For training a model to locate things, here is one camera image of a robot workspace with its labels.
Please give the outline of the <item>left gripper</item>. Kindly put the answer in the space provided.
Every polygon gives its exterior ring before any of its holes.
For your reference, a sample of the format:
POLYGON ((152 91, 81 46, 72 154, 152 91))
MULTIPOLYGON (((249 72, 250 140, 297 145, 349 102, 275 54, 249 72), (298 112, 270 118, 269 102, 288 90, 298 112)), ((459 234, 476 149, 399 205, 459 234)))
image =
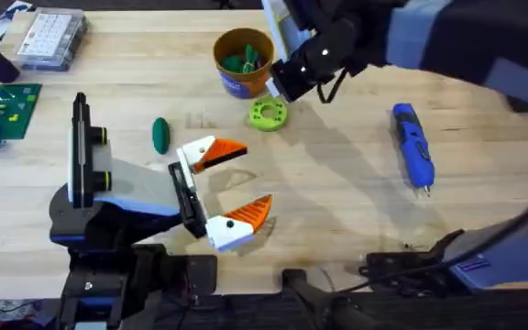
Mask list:
MULTIPOLYGON (((214 136, 177 149, 192 173, 247 153, 247 145, 214 136)), ((108 146, 91 148, 85 159, 71 148, 67 182, 49 204, 49 238, 68 250, 121 250, 182 225, 196 238, 207 235, 212 247, 224 252, 253 238, 271 204, 268 194, 206 220, 180 162, 161 172, 117 159, 108 146)))

